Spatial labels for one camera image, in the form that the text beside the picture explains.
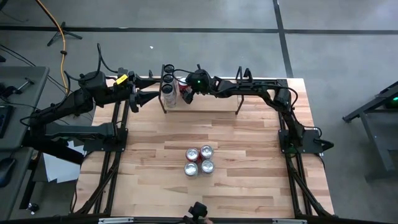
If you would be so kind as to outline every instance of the concrete floor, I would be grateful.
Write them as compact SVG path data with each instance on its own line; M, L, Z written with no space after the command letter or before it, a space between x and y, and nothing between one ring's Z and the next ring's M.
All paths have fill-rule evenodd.
M59 22L71 26L277 28L272 0L46 0ZM286 29L398 29L395 0L280 0ZM51 26L34 1L13 0L4 11L27 25ZM0 14L0 23L15 23ZM138 74L160 71L163 63L193 69L197 63L211 75L232 76L239 65L255 77L286 77L278 34L78 33L67 39L65 68L73 75L96 68L96 43L113 68ZM0 43L41 66L60 81L62 41L46 47L53 32L0 32ZM341 117L397 81L396 35L286 35L294 77L304 78L314 122L335 147L325 153L326 175L335 213L340 217L396 222L398 183L366 183L364 175L377 168L359 120ZM4 65L23 65L7 57ZM40 107L62 99L47 83ZM67 118L90 125L86 118ZM33 198L42 209L35 217L68 213L73 183L41 184ZM56 192L63 192L62 197ZM25 211L13 218L30 217Z

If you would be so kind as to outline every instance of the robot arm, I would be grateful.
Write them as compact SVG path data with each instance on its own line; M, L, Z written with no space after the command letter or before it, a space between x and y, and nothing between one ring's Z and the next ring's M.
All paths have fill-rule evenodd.
M302 146L304 126L300 124L292 109L292 96L288 88L284 86L270 85L266 81L247 80L233 83L219 77L211 78L208 72L198 69L195 73L190 73L186 78L187 85L191 86L192 91L184 94L184 100L191 103L195 93L213 95L217 98L228 98L233 95L259 96L264 102L282 114L284 121L289 129L289 143L294 147ZM275 97L271 99L268 90L275 90Z
M137 105L143 106L159 95L158 91L143 92L141 89L157 82L159 81L152 77L141 78L134 72L129 72L128 76L121 75L113 86L108 87L103 72L97 75L96 72L90 72L78 82L80 89L69 94L64 101L33 113L30 126L43 126L70 114L87 113L93 109L94 102L103 107L117 101L129 100L131 111L137 113Z

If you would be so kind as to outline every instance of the gray desk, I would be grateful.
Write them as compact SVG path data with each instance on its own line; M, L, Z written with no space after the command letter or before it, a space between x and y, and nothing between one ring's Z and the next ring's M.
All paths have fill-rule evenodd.
M5 187L0 188L0 221L7 220L11 215L12 208L14 208L18 193L20 192L19 189L24 181L32 153L32 149L22 148L16 151L13 155L13 158L17 159L17 163L12 173L10 183ZM0 153L0 160L9 157L10 154L10 152Z
M19 87L25 83L25 77L30 78L34 85L26 86L22 94L12 94L8 101L11 103L22 103L37 106L42 94L49 69L46 67L0 67L0 82L5 86ZM12 112L11 120L2 139L0 139L0 151L11 151L20 147L27 127L19 120L30 116L34 111L29 106L12 105L15 110Z
M6 86L18 87L25 82L25 77L30 78L35 85L23 89L21 95L11 95L8 100L11 103L37 106L48 74L49 69L46 67L0 67L0 82ZM33 152L32 149L20 147L27 127L19 122L21 118L29 116L33 112L33 108L13 106L15 110L12 113L12 118L4 137L0 139L0 160L9 157L11 152L15 151L13 158L17 159L17 162L10 183L0 188L0 220L7 220L12 212Z

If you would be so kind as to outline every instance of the wooden tabletop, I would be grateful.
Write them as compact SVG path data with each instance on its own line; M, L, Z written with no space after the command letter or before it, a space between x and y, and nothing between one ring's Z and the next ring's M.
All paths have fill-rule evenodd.
M295 104L298 120L312 126L303 79L288 79L288 84L298 92ZM159 90L159 86L147 90ZM93 125L110 122L112 112L113 105L97 108ZM209 217L294 217L285 158L277 137L278 115L261 98L245 97L238 115L164 114L159 101L154 99L140 108L139 113L129 113L127 127L129 136L119 167L113 216L183 217L190 206L201 202L208 207ZM215 149L214 174L188 179L183 172L185 151L204 144ZM75 210L97 187L103 157L103 152L94 152L82 165ZM303 164L309 189L333 213L320 159L304 154ZM304 211L301 190L298 195Z

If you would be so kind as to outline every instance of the computer mouse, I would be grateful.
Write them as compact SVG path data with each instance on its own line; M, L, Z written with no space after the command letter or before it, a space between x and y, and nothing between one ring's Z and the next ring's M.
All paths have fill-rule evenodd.
M15 163L16 160L13 158L5 158L0 161L0 187L5 187L10 182Z

